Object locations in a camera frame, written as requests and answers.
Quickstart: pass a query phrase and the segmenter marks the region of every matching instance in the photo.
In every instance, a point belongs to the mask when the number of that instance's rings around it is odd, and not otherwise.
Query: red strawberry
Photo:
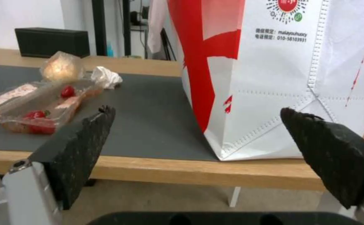
[[[61,97],[69,98],[75,96],[75,89],[71,85],[65,86],[61,91]]]
[[[44,112],[41,110],[37,110],[37,111],[30,111],[28,114],[26,114],[24,116],[24,118],[33,120],[35,118],[46,118],[46,116],[48,116],[48,115],[50,115],[50,111],[48,111],[48,110],[46,110]],[[28,128],[29,128],[30,132],[33,134],[52,134],[56,130],[54,122],[49,120],[48,123],[50,125],[52,125],[52,127],[41,127],[38,125],[28,125]]]
[[[36,110],[36,111],[30,111],[28,112],[24,118],[28,118],[28,119],[35,119],[35,118],[44,118],[46,116],[48,116],[50,114],[49,111],[41,111],[41,110]]]
[[[53,134],[56,131],[56,125],[52,120],[45,121],[49,127],[40,127],[40,134]]]

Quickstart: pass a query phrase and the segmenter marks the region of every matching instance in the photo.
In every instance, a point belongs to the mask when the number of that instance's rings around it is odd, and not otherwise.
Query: shopping bag
[[[183,88],[220,160],[301,157],[283,107],[364,134],[364,0],[153,0],[151,7],[171,17]]]

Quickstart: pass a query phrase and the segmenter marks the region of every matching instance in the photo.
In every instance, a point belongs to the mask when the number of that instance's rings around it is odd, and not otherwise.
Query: black speaker
[[[87,31],[51,28],[16,28],[19,51],[23,57],[49,58],[62,51],[81,58],[90,55]]]

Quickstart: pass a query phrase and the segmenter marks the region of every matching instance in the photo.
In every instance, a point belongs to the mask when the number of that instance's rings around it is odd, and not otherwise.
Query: gray mat
[[[73,121],[101,105],[117,115],[102,155],[217,161],[201,133],[180,78],[121,74],[122,86],[84,102]],[[0,66],[0,91],[39,81],[37,68]],[[0,126],[0,150],[34,151],[45,135],[16,134]]]

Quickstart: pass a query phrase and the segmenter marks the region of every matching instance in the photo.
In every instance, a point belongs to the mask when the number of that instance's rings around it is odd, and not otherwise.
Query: bread in plastic bag
[[[80,57],[58,51],[40,68],[43,78],[48,81],[81,79],[85,73]]]

